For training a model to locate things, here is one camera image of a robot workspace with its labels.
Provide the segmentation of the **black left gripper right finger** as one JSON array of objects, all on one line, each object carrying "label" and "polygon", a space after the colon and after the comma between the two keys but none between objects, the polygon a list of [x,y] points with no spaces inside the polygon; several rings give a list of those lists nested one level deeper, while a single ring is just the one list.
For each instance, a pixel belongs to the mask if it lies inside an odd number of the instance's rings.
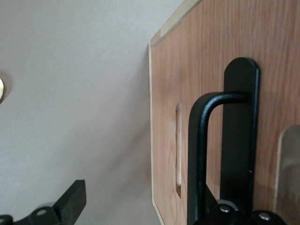
[{"label": "black left gripper right finger", "polygon": [[232,201],[218,202],[207,185],[199,187],[199,224],[200,225],[285,225],[277,214],[265,210],[252,210],[253,185],[247,189],[230,186],[226,194],[233,194]]}]

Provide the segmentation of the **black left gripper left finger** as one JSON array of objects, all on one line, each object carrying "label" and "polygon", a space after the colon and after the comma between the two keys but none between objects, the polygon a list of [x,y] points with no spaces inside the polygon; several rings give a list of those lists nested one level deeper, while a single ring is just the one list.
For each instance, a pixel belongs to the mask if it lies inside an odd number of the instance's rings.
[{"label": "black left gripper left finger", "polygon": [[86,206],[86,184],[76,180],[53,206],[43,206],[21,220],[1,215],[2,225],[73,225]]}]

